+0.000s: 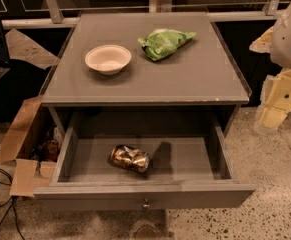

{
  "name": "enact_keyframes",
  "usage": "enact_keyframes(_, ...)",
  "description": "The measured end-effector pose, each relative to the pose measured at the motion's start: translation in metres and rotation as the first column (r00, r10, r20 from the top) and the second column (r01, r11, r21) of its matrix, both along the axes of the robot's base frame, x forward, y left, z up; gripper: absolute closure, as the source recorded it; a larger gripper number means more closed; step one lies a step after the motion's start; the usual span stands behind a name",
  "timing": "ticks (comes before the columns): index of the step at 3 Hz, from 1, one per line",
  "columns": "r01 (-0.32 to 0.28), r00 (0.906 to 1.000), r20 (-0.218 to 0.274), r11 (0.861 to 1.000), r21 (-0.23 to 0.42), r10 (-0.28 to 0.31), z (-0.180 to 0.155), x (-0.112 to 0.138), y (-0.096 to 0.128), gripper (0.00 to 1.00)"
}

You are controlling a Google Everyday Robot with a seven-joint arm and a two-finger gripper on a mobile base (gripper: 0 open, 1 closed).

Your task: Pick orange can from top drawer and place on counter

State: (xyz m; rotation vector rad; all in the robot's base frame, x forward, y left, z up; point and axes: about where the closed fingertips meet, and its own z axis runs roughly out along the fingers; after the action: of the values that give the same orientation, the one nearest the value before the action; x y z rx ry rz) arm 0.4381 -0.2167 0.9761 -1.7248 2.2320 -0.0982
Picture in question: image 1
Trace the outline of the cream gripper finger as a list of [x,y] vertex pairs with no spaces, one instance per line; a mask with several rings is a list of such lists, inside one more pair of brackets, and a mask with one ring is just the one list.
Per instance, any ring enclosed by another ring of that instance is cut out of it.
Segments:
[[268,75],[260,95],[254,131],[274,133],[291,112],[291,68],[283,68],[276,76]]
[[267,29],[260,37],[254,40],[249,46],[249,50],[256,53],[269,53],[271,46],[273,28]]

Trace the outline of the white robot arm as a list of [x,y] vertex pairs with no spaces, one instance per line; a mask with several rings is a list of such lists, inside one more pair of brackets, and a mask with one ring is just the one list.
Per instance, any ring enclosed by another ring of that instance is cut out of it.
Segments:
[[291,112],[291,3],[249,49],[268,53],[271,61],[282,68],[276,76],[266,76],[255,116],[254,130],[259,134],[270,134]]

